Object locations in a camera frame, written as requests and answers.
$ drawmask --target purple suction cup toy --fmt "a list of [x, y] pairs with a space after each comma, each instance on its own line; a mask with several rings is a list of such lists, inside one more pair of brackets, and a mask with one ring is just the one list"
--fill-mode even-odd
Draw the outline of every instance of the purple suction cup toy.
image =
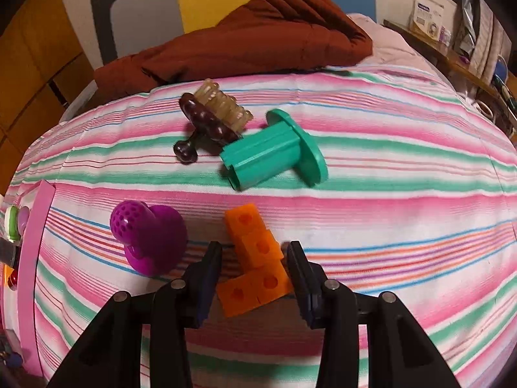
[[145, 276], [168, 273], [187, 249], [183, 218], [169, 206], [123, 201], [111, 212], [110, 229], [131, 267]]
[[25, 228], [27, 227], [27, 222], [29, 221], [30, 216], [30, 209], [27, 206], [23, 206], [20, 208], [20, 211], [18, 212], [18, 218], [17, 218], [17, 227], [18, 227], [18, 233], [20, 236], [23, 236], [25, 233]]

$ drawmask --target green plastic toy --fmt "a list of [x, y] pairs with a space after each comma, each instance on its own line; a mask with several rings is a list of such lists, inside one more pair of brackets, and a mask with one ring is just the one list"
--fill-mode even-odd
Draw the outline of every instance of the green plastic toy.
[[18, 208], [16, 206], [9, 206], [5, 212], [4, 228], [7, 238], [16, 242], [20, 240], [20, 234], [18, 233]]
[[264, 130], [223, 148], [221, 159], [235, 190], [248, 189], [292, 167], [310, 187], [328, 179], [316, 141], [287, 112], [271, 110], [266, 121], [269, 126]]

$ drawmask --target orange l-shaped block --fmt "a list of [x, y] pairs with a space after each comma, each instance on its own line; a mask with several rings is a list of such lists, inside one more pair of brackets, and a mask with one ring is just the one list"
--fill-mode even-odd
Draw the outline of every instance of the orange l-shaped block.
[[224, 315], [240, 315], [291, 292], [280, 244], [266, 228], [257, 207], [247, 204], [228, 210], [224, 219], [244, 271], [242, 276], [217, 285]]

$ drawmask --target wooden cabinet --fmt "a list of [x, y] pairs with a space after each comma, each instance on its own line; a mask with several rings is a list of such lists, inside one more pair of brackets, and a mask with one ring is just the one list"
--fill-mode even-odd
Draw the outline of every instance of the wooden cabinet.
[[21, 160], [22, 154], [11, 143], [9, 138], [3, 139], [0, 143], [0, 194], [5, 195], [12, 175], [15, 173]]
[[45, 85], [12, 126], [9, 138], [19, 151], [25, 153], [38, 137], [57, 125], [64, 112], [56, 95]]
[[517, 77], [512, 73], [508, 73], [508, 81], [506, 82], [508, 89], [512, 92], [513, 96], [517, 98]]
[[44, 84], [15, 16], [0, 36], [0, 125], [4, 130]]
[[44, 81], [82, 53], [62, 0], [26, 0], [17, 16]]
[[22, 154], [92, 80], [62, 0], [26, 0], [0, 36], [0, 194]]
[[68, 103], [72, 103], [93, 79], [94, 69], [84, 54], [74, 59], [53, 78]]

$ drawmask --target cardboard box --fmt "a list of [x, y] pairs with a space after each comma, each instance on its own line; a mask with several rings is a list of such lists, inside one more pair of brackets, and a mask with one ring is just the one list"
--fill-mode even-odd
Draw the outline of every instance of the cardboard box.
[[444, 6], [433, 0], [414, 0], [409, 28], [438, 41], [444, 20]]

